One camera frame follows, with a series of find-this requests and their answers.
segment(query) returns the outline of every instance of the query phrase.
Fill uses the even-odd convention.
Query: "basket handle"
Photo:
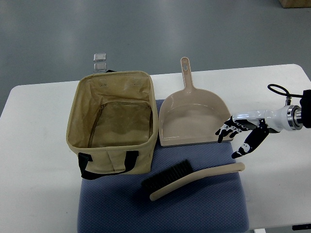
[[[138,150],[131,150],[131,151],[126,152],[125,160],[124,160],[124,166],[125,166],[124,171],[117,172],[117,173],[109,173],[109,174],[97,174],[97,173],[86,171],[88,162],[89,161],[93,162],[92,156],[90,154],[85,154],[85,153],[80,152],[78,153],[78,160],[79,160],[79,167],[81,170],[81,177],[86,180],[94,180],[102,176],[111,176],[111,175],[118,175],[118,174],[126,173],[135,167],[138,154],[139,154]]]

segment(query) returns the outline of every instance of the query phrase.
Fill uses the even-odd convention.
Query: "blue cushion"
[[[163,101],[157,100],[158,110]],[[237,233],[248,230],[238,173],[207,177],[150,201],[141,182],[188,159],[193,169],[234,163],[229,142],[163,148],[155,146],[152,171],[141,175],[82,180],[80,233]]]

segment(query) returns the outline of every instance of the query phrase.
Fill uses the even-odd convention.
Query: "beige fabric basket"
[[[83,178],[149,172],[157,133],[156,100],[147,73],[100,73],[79,82],[66,139],[78,155]]]

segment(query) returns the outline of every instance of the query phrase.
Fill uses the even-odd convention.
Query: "brush bristles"
[[[188,160],[184,160],[150,178],[145,179],[141,185],[151,194],[155,191],[193,173]]]

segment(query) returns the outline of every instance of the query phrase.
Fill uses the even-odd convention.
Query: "brush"
[[[141,185],[150,193],[150,200],[154,201],[188,183],[204,177],[223,175],[243,171],[244,169],[245,165],[243,163],[235,163],[193,171],[190,162],[184,160],[145,179]]]

